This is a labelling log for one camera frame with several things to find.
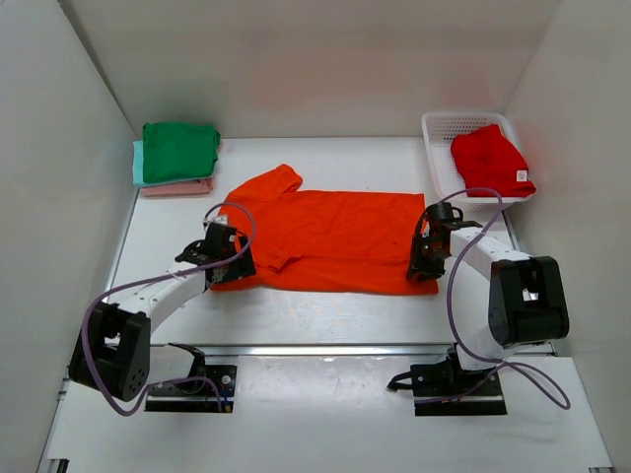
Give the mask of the orange t shirt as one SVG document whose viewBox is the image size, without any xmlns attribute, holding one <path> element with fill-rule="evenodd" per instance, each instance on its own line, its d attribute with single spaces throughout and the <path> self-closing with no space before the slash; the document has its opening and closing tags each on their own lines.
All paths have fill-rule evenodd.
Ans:
<svg viewBox="0 0 631 473">
<path fill-rule="evenodd" d="M 217 292 L 263 286 L 285 291 L 432 296 L 435 281 L 406 277 L 421 193 L 305 190 L 281 165 L 244 182 L 222 214 L 253 238 L 256 273 Z"/>
</svg>

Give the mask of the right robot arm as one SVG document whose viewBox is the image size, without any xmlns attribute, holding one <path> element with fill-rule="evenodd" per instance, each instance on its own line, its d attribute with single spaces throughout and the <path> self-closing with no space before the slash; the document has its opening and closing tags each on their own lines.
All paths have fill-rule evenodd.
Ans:
<svg viewBox="0 0 631 473">
<path fill-rule="evenodd" d="M 560 268 L 550 256 L 531 256 L 486 234 L 449 202 L 429 206 L 413 234 L 406 272 L 413 282 L 445 276 L 448 259 L 466 264 L 489 283 L 486 321 L 471 338 L 455 337 L 444 361 L 420 367 L 419 385 L 440 395 L 466 393 L 519 350 L 565 338 L 570 329 Z"/>
</svg>

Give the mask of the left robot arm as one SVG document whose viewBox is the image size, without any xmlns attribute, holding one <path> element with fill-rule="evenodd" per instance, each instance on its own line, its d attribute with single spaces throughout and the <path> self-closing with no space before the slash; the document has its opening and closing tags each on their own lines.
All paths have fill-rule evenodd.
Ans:
<svg viewBox="0 0 631 473">
<path fill-rule="evenodd" d="M 248 236 L 226 223 L 207 224 L 204 238 L 187 245 L 164 275 L 128 284 L 131 295 L 118 302 L 100 298 L 80 329 L 70 379 L 113 404 L 141 400 L 165 385 L 185 395 L 217 393 L 200 350 L 182 343 L 155 347 L 151 337 L 189 301 L 255 273 Z"/>
</svg>

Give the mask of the pink folded t shirt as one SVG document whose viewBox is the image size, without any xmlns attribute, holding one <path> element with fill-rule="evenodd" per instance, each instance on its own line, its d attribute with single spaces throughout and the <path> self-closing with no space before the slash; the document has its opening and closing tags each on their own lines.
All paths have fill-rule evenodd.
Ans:
<svg viewBox="0 0 631 473">
<path fill-rule="evenodd" d="M 144 197 L 178 197 L 208 194 L 213 190 L 213 174 L 210 178 L 169 185 L 138 187 Z"/>
</svg>

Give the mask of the red t shirt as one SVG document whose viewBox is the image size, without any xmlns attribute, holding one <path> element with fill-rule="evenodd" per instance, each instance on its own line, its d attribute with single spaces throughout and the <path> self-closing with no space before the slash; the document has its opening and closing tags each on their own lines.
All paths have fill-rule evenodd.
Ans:
<svg viewBox="0 0 631 473">
<path fill-rule="evenodd" d="M 451 154 L 469 197 L 493 197 L 482 187 L 503 198 L 526 198 L 536 191 L 526 160 L 497 124 L 456 136 Z"/>
</svg>

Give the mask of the green folded t shirt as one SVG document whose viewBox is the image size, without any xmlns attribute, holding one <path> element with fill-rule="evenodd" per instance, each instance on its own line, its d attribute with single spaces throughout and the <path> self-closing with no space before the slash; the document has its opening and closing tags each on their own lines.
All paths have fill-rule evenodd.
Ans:
<svg viewBox="0 0 631 473">
<path fill-rule="evenodd" d="M 147 122 L 142 129 L 142 178 L 147 185 L 210 177 L 222 137 L 208 124 Z"/>
</svg>

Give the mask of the white plastic basket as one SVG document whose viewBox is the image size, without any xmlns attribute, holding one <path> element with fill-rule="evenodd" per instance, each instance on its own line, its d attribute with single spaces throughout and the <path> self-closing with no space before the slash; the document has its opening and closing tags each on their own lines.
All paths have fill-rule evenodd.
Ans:
<svg viewBox="0 0 631 473">
<path fill-rule="evenodd" d="M 452 143 L 459 136 L 491 125 L 494 125 L 517 151 L 522 150 L 515 128 L 504 115 L 497 112 L 431 111 L 421 117 L 426 157 L 435 191 L 441 198 L 461 191 L 452 202 L 463 210 L 494 210 L 498 201 L 492 195 L 477 197 L 467 194 L 465 180 L 457 169 L 452 153 Z"/>
</svg>

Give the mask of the teal folded t shirt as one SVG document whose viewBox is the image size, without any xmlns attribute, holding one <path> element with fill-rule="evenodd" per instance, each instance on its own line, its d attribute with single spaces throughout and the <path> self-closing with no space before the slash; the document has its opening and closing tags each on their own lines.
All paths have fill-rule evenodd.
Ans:
<svg viewBox="0 0 631 473">
<path fill-rule="evenodd" d="M 157 183 L 148 183 L 144 178 L 144 152 L 143 142 L 141 140 L 134 141 L 133 146 L 133 160 L 132 160 L 132 181 L 136 187 L 152 187 L 159 185 L 169 185 L 180 182 L 188 182 L 199 179 L 210 178 L 212 174 L 206 174 L 198 177 L 176 178 L 170 180 L 164 180 Z"/>
</svg>

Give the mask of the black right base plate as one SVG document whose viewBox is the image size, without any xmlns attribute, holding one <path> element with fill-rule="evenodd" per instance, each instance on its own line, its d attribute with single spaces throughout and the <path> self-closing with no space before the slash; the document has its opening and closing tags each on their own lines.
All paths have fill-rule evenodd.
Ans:
<svg viewBox="0 0 631 473">
<path fill-rule="evenodd" d="M 416 417 L 504 416 L 508 413 L 499 376 L 491 370 L 464 372 L 449 361 L 411 365 L 386 386 L 411 391 Z"/>
</svg>

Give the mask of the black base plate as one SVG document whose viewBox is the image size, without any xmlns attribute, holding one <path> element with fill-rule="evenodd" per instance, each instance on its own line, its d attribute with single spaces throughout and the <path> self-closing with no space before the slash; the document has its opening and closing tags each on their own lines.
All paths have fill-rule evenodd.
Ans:
<svg viewBox="0 0 631 473">
<path fill-rule="evenodd" d="M 207 357 L 204 381 L 163 384 L 153 387 L 145 398 L 144 411 L 151 413 L 232 414 L 238 381 L 236 357 Z"/>
<path fill-rule="evenodd" d="M 499 376 L 491 370 L 464 372 L 449 361 L 411 365 L 386 386 L 411 391 L 416 417 L 504 416 L 508 413 Z"/>
</svg>

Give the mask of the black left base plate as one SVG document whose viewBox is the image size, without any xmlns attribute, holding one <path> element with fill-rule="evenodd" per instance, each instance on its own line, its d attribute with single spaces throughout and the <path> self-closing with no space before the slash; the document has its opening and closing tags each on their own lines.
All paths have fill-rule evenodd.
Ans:
<svg viewBox="0 0 631 473">
<path fill-rule="evenodd" d="M 236 357 L 207 357 L 204 381 L 163 384 L 153 387 L 145 398 L 144 411 L 151 413 L 232 414 L 238 381 Z"/>
</svg>

